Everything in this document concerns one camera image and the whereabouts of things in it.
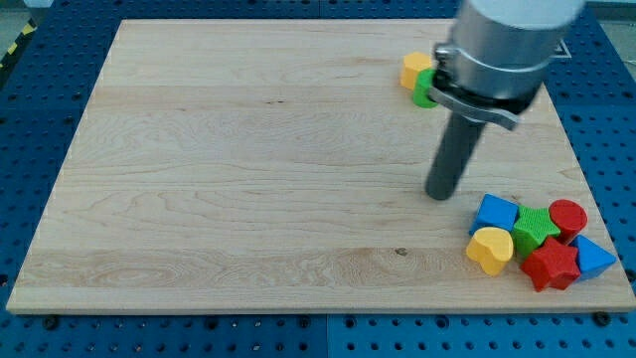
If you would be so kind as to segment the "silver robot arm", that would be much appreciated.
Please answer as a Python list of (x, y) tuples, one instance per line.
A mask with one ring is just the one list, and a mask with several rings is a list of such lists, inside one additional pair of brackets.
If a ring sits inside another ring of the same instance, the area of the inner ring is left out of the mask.
[(583, 0), (464, 0), (428, 96), (471, 121), (508, 130), (532, 103)]

